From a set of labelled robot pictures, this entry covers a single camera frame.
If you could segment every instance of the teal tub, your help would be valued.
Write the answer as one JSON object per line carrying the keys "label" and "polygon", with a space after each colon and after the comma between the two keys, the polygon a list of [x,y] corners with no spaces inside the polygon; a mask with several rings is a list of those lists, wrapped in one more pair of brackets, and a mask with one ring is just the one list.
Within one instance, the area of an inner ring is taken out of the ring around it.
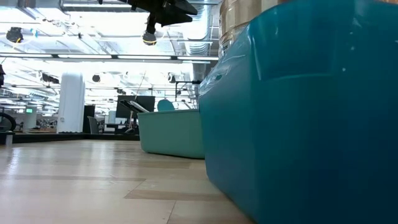
{"label": "teal tub", "polygon": [[397,20],[381,1],[290,1],[201,83],[207,174],[257,223],[398,223]]}
{"label": "teal tub", "polygon": [[143,151],[205,158],[198,110],[139,113],[138,119]]}

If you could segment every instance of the ductwork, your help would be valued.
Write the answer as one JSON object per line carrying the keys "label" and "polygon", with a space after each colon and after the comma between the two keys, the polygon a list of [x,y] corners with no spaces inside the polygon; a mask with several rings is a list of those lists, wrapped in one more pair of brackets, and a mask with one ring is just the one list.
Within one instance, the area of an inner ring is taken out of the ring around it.
{"label": "ductwork", "polygon": [[17,7],[18,0],[3,0],[0,2],[0,6],[3,7]]}
{"label": "ductwork", "polygon": [[[206,40],[209,38],[209,26],[210,26],[210,6],[208,5],[194,5],[198,11],[197,16],[192,16],[193,21],[185,25],[183,37],[185,40]],[[202,42],[186,42],[185,48],[189,55],[208,55],[209,45]],[[194,63],[192,64],[193,80],[202,81],[207,75],[207,64]],[[197,99],[198,87],[192,86],[192,90],[195,93],[194,97]]]}
{"label": "ductwork", "polygon": [[48,21],[68,19],[61,10],[62,0],[14,0],[19,8],[32,18],[47,19]]}

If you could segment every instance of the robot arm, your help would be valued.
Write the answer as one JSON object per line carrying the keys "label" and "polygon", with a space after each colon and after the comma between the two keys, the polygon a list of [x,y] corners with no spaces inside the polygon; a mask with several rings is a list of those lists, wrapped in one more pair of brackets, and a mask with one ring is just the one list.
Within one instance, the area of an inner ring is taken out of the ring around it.
{"label": "robot arm", "polygon": [[184,22],[192,22],[188,15],[197,15],[198,11],[187,0],[118,0],[131,5],[135,11],[137,8],[149,12],[147,29],[144,34],[144,43],[154,45],[156,43],[155,25],[162,27]]}

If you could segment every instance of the spotlight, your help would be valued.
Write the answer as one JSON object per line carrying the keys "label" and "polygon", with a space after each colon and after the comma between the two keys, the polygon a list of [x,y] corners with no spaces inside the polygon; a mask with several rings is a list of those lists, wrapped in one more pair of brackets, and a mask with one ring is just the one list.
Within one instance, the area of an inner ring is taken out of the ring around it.
{"label": "spotlight", "polygon": [[156,36],[155,34],[145,31],[145,34],[142,36],[142,41],[148,46],[153,46],[156,44]]}
{"label": "spotlight", "polygon": [[116,91],[117,91],[117,93],[122,94],[122,95],[125,95],[125,94],[126,94],[126,92],[123,91],[123,90],[121,90],[121,89],[117,89]]}
{"label": "spotlight", "polygon": [[50,83],[54,83],[54,84],[60,83],[60,80],[58,80],[57,78],[51,77],[50,75],[47,75],[46,73],[43,73],[42,78],[43,78],[43,81],[45,81],[45,82],[50,82]]}
{"label": "spotlight", "polygon": [[93,75],[93,81],[94,82],[100,82],[101,81],[101,77],[99,75]]}
{"label": "spotlight", "polygon": [[172,74],[169,73],[167,79],[168,79],[169,83],[175,83],[175,77],[174,77],[174,75],[172,75]]}
{"label": "spotlight", "polygon": [[7,40],[13,43],[21,43],[24,40],[24,36],[21,33],[22,28],[20,27],[11,27],[9,31],[7,31],[6,38]]}

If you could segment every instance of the computer monitor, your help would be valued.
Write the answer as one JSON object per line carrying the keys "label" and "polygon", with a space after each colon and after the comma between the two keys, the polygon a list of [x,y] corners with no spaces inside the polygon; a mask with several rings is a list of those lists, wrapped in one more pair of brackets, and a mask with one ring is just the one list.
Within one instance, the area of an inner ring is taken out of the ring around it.
{"label": "computer monitor", "polygon": [[131,110],[129,110],[129,108],[120,104],[119,102],[121,100],[137,102],[143,108],[145,108],[146,110],[148,110],[150,112],[153,112],[155,110],[155,97],[154,96],[138,96],[136,99],[136,96],[120,95],[120,96],[118,96],[118,105],[116,107],[116,117],[117,118],[130,118]]}

